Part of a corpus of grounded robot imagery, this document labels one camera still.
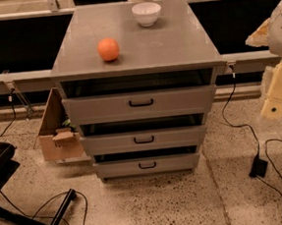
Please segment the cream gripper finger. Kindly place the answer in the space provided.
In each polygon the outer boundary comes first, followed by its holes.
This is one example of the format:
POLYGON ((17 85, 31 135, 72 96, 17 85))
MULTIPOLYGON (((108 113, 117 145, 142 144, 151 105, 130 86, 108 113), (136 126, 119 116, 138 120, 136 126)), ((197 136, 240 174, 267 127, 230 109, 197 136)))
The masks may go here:
POLYGON ((282 101, 280 99, 264 100, 260 116, 270 120, 282 118, 282 101))

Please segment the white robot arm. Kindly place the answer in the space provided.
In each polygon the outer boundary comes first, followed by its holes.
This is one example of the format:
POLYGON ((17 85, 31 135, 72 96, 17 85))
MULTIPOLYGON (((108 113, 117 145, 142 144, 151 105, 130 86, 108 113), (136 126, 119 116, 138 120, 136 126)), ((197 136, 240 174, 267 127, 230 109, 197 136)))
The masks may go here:
POLYGON ((246 45, 267 46, 271 54, 281 58, 272 70, 272 79, 260 113, 261 117, 277 120, 282 117, 282 0, 269 19, 246 39, 246 45))

